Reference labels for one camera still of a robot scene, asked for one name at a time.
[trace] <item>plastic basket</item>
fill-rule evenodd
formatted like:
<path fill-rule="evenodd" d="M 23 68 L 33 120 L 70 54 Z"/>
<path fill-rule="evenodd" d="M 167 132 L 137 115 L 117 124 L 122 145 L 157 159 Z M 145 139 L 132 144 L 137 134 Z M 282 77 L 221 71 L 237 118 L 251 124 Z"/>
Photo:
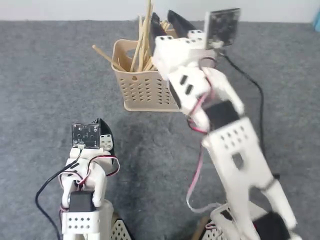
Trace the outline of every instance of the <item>plastic basket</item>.
<path fill-rule="evenodd" d="M 132 59 L 127 52 L 135 50 L 138 41 L 120 39 L 113 46 L 112 59 L 125 70 L 131 67 Z M 178 112 L 176 102 L 157 71 L 125 72 L 114 70 L 119 84 L 124 108 L 128 111 Z"/>

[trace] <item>white plastic part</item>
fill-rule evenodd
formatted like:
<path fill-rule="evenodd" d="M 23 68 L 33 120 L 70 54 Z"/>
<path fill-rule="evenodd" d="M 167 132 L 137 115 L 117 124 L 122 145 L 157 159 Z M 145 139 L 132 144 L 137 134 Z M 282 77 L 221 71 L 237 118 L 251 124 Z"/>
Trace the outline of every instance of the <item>white plastic part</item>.
<path fill-rule="evenodd" d="M 80 235 L 87 235 L 87 240 L 109 240 L 113 213 L 114 208 L 108 200 L 94 212 L 64 212 L 63 240 L 76 240 Z"/>
<path fill-rule="evenodd" d="M 131 240 L 126 225 L 121 219 L 115 221 L 112 227 L 111 240 Z"/>
<path fill-rule="evenodd" d="M 70 151 L 70 158 L 66 161 L 65 165 L 72 163 L 80 153 L 79 148 L 72 148 Z M 87 175 L 88 164 L 90 159 L 98 155 L 110 155 L 108 151 L 104 151 L 103 148 L 100 149 L 83 149 L 78 159 L 77 163 L 72 171 L 77 171 L 83 178 Z M 100 207 L 106 194 L 107 187 L 107 177 L 106 172 L 112 169 L 112 159 L 103 159 L 99 161 L 99 158 L 96 160 L 99 164 L 92 162 L 90 164 L 90 174 L 85 182 L 87 190 L 94 190 L 93 195 L 93 204 L 95 207 Z M 62 206 L 64 208 L 69 208 L 69 197 L 70 193 L 75 191 L 74 180 L 76 177 L 74 175 L 68 176 L 64 174 L 61 177 L 62 186 L 63 186 L 63 195 L 62 195 Z"/>
<path fill-rule="evenodd" d="M 274 178 L 250 120 L 244 117 L 221 127 L 207 135 L 202 144 L 208 149 L 219 174 L 240 237 L 259 240 L 251 221 L 249 190 L 251 187 L 264 189 Z M 240 154 L 243 159 L 241 169 L 233 160 L 235 154 Z M 272 209 L 283 218 L 287 228 L 293 229 L 296 218 L 280 183 L 274 180 L 272 186 L 262 193 L 268 198 Z"/>
<path fill-rule="evenodd" d="M 106 151 L 110 151 L 113 146 L 114 144 L 112 142 L 112 137 L 110 134 L 100 136 L 100 148 L 103 148 Z"/>

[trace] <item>floor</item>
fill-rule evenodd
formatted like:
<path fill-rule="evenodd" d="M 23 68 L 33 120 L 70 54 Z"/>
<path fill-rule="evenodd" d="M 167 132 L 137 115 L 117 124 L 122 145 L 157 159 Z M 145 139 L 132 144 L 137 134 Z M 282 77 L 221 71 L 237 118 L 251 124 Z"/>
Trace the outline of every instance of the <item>floor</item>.
<path fill-rule="evenodd" d="M 203 23 L 196 22 L 202 29 Z M 34 204 L 37 190 L 64 166 L 71 123 L 103 118 L 115 135 L 119 174 L 106 198 L 136 240 L 188 240 L 205 214 L 186 192 L 201 136 L 181 113 L 128 112 L 115 75 L 91 48 L 112 54 L 118 39 L 137 39 L 134 21 L 0 22 L 0 239 L 54 240 Z M 311 24 L 241 23 L 229 56 L 265 91 L 266 156 L 305 240 L 320 239 L 320 34 Z M 259 93 L 220 59 L 258 130 Z M 50 184 L 40 202 L 58 222 L 62 190 Z M 191 204 L 223 202 L 206 154 Z M 252 193 L 252 200 L 265 199 Z"/>

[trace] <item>black plastic part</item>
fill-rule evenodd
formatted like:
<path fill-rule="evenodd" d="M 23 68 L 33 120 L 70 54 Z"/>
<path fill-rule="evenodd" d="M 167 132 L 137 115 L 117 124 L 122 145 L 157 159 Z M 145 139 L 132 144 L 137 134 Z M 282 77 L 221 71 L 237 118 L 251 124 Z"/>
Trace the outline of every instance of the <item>black plastic part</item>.
<path fill-rule="evenodd" d="M 288 240 L 289 231 L 282 217 L 276 212 L 268 212 L 266 215 L 253 222 L 261 240 Z"/>
<path fill-rule="evenodd" d="M 85 149 L 99 149 L 100 126 L 97 123 L 72 123 L 72 147 L 85 145 Z"/>
<path fill-rule="evenodd" d="M 173 99 L 175 100 L 176 105 L 178 106 L 179 109 L 181 109 L 181 102 L 180 102 L 180 98 L 178 97 L 174 87 L 172 86 L 171 82 L 169 82 L 169 90 L 170 93 L 173 97 Z"/>
<path fill-rule="evenodd" d="M 226 219 L 228 219 L 230 221 L 233 220 L 231 214 L 227 210 L 223 210 L 222 212 L 220 212 L 220 214 L 222 214 Z"/>
<path fill-rule="evenodd" d="M 210 12 L 206 32 L 206 49 L 212 49 L 212 43 L 224 42 L 224 46 L 231 45 L 237 34 L 240 8 Z"/>
<path fill-rule="evenodd" d="M 188 20 L 172 10 L 168 11 L 167 18 L 168 22 L 172 24 L 178 38 L 187 38 L 189 31 L 196 30 L 196 27 L 193 26 Z"/>
<path fill-rule="evenodd" d="M 113 147 L 109 152 L 111 153 L 111 155 L 115 155 L 115 139 L 109 125 L 102 118 L 99 118 L 99 117 L 96 120 L 94 120 L 92 123 L 99 124 L 101 135 L 111 135 Z"/>
<path fill-rule="evenodd" d="M 73 191 L 70 194 L 69 212 L 87 213 L 96 210 L 92 201 L 94 191 Z"/>
<path fill-rule="evenodd" d="M 204 109 L 211 129 L 219 129 L 240 119 L 231 101 L 223 101 Z"/>
<path fill-rule="evenodd" d="M 149 47 L 151 56 L 154 55 L 156 49 L 156 37 L 166 36 L 165 30 L 160 25 L 159 16 L 153 12 L 150 23 Z"/>

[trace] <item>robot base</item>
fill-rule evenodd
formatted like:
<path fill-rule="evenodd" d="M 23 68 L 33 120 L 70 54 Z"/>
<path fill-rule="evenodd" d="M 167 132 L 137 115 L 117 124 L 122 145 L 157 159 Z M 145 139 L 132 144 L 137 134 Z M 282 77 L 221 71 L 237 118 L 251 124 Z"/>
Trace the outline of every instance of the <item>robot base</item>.
<path fill-rule="evenodd" d="M 252 221 L 266 214 L 266 211 L 264 209 L 252 202 L 249 202 L 249 211 Z M 216 228 L 208 230 L 206 228 L 203 228 L 204 226 L 202 225 L 202 234 L 199 238 L 192 238 L 192 240 L 248 240 L 246 238 L 240 237 L 236 225 L 232 220 L 228 219 L 226 213 L 230 214 L 231 217 L 232 213 L 227 203 L 212 211 L 210 214 L 211 220 L 206 223 L 215 224 Z M 295 233 L 290 232 L 290 240 L 302 239 Z"/>

